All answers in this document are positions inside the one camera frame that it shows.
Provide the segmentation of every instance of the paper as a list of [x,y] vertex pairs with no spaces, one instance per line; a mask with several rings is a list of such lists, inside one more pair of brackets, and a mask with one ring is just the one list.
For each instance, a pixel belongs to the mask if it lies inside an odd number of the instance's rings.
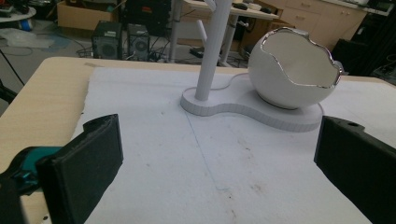
[[[214,86],[229,78],[216,74]],[[84,122],[118,113],[125,159],[87,223],[370,223],[315,165],[318,129],[289,133],[238,114],[191,115],[179,101],[197,80],[198,73],[95,70],[76,134]],[[322,106],[396,146],[395,92],[346,81]]]

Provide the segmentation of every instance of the table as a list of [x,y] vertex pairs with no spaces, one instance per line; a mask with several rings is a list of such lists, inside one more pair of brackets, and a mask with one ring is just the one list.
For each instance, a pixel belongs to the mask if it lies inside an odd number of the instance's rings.
[[[176,0],[173,7],[173,24],[172,24],[172,34],[169,50],[169,62],[174,63],[176,58],[176,45],[177,45],[177,31],[178,24],[180,23],[180,13],[182,4],[186,3],[191,9],[195,10],[210,10],[209,6],[205,2],[199,2],[194,0]],[[227,31],[224,38],[223,52],[220,56],[219,63],[224,66],[230,66],[227,64],[227,58],[230,53],[231,44],[233,43],[233,34],[235,33],[235,27],[238,23],[239,16],[251,17],[263,20],[278,19],[279,17],[275,14],[267,14],[261,11],[256,11],[248,8],[247,10],[241,10],[235,7],[231,8],[231,18],[230,23],[227,27]]]
[[[63,146],[71,139],[87,94],[88,81],[97,66],[199,72],[200,66],[139,63],[56,57],[44,61],[0,118],[0,173],[23,148]],[[247,69],[218,67],[218,73],[235,75]],[[373,77],[342,77],[347,81],[383,83]],[[22,198],[31,223],[39,223],[47,207],[42,193]]]
[[6,21],[21,21],[21,20],[26,20],[29,18],[32,18],[35,15],[36,11],[35,8],[29,7],[29,12],[26,14],[16,14],[12,13],[11,17],[0,17],[0,22],[6,22]]

